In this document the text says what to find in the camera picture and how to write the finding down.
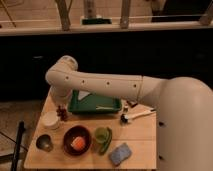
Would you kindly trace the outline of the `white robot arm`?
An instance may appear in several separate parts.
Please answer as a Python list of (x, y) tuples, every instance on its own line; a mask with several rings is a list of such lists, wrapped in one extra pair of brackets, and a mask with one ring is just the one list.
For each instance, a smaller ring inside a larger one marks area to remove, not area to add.
[(156, 109), (158, 171), (213, 171), (213, 89), (192, 77), (94, 74), (61, 57), (46, 72), (53, 96), (73, 90), (137, 102)]

